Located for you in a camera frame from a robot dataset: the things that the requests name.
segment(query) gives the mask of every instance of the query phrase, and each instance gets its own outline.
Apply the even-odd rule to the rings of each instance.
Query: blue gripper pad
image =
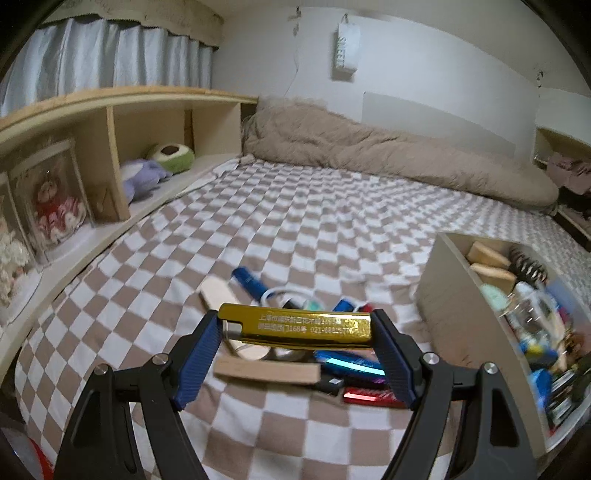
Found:
[[[207,370],[213,362],[217,349],[222,341],[222,322],[217,319],[217,312],[210,310],[202,318],[199,325],[191,335],[181,337],[174,350],[179,347],[188,347],[189,354],[178,371],[178,390],[173,398],[173,404],[184,410],[188,403],[197,398],[201,384],[205,379]]]
[[[402,335],[383,310],[371,314],[374,351],[386,373],[388,385],[411,410],[423,395],[421,349],[408,335]]]

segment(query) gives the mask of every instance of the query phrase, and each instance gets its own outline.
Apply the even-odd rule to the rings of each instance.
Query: checkered blanket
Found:
[[[382,307],[428,348],[413,302],[437,231],[531,244],[591,302],[591,261],[550,218],[400,178],[256,161],[163,206],[97,257],[24,342],[15,383],[29,435],[55,460],[92,368],[135,367],[167,352],[204,314],[208,274],[244,265],[269,286]],[[242,289],[238,299],[250,303]],[[134,432],[147,478],[158,478],[139,405]],[[410,412],[345,406],[304,388],[208,373],[181,412],[212,479],[380,478]],[[443,442],[434,478],[443,478]]]

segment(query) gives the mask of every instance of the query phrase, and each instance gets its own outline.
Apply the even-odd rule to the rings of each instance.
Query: green plush toy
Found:
[[[179,143],[160,144],[150,148],[147,158],[155,160],[170,173],[180,173],[193,166],[195,154],[186,145]]]

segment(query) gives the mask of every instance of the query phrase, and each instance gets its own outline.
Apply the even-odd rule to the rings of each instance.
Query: purple plush toy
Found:
[[[121,167],[121,180],[127,203],[146,196],[150,190],[156,188],[160,180],[171,177],[169,171],[164,170],[157,161],[130,160]]]

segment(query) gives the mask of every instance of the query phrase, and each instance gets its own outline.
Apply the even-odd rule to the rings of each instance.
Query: cable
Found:
[[[276,293],[295,293],[297,295],[301,295],[305,298],[307,298],[308,300],[313,300],[315,302],[317,302],[320,307],[322,308],[322,310],[325,309],[324,304],[314,298],[313,295],[310,295],[306,290],[304,290],[303,288],[298,288],[298,287],[273,287],[273,288],[269,288],[269,290],[267,290],[262,296],[261,296],[261,305],[263,307],[267,307],[267,308],[271,308],[271,306],[269,305],[269,303],[267,302],[267,299],[271,296],[274,295]]]
[[[297,8],[296,10],[296,18],[301,18],[301,10],[300,7]],[[291,79],[290,85],[289,87],[287,87],[287,90],[285,91],[285,93],[283,94],[283,96],[287,96],[287,94],[289,93],[289,91],[291,90],[291,87],[293,86],[295,79],[297,78],[297,74],[300,71],[300,45],[299,42],[297,40],[297,34],[300,31],[300,21],[298,20],[298,22],[295,24],[294,27],[294,37],[296,38],[296,45],[295,45],[295,51],[294,51],[294,65],[295,65],[295,73],[294,73],[294,77]]]

